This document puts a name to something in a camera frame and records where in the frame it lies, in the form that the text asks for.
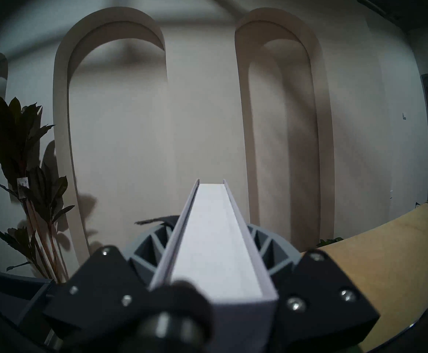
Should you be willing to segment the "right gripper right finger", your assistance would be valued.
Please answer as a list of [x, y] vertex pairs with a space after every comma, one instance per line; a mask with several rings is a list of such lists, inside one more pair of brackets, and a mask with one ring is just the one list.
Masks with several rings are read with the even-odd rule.
[[278, 294], [263, 351], [362, 351], [379, 312], [324, 251], [303, 256], [284, 238], [247, 225]]

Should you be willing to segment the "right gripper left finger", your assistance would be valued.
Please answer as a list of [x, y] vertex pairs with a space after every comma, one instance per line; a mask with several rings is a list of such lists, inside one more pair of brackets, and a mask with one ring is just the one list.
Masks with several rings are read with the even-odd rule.
[[137, 237], [128, 252], [112, 245], [97, 249], [67, 283], [50, 288], [43, 317], [55, 335], [64, 341], [144, 301], [179, 217], [136, 222], [158, 224]]

